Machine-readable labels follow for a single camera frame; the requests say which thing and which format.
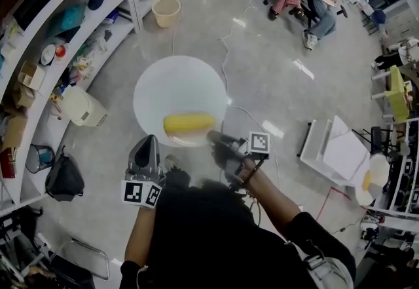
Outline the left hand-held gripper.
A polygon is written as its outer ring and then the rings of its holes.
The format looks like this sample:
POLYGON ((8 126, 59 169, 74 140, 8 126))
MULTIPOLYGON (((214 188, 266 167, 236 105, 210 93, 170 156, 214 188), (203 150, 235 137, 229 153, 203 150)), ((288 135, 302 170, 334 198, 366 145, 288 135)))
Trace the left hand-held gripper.
POLYGON ((128 156, 128 167, 121 182, 124 204, 154 209, 164 184, 160 148, 155 135, 142 138, 128 156))

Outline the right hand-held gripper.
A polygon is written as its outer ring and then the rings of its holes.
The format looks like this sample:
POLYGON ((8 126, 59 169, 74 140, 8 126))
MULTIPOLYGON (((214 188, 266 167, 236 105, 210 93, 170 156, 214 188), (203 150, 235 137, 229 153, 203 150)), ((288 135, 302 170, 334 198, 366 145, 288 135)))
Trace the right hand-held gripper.
POLYGON ((268 133, 250 132, 248 138, 237 139, 211 130, 206 138, 211 144, 211 154, 218 167, 224 172, 230 188, 244 188, 270 156, 270 134, 268 133), (243 178, 242 172, 248 161, 255 163, 255 166, 243 178))

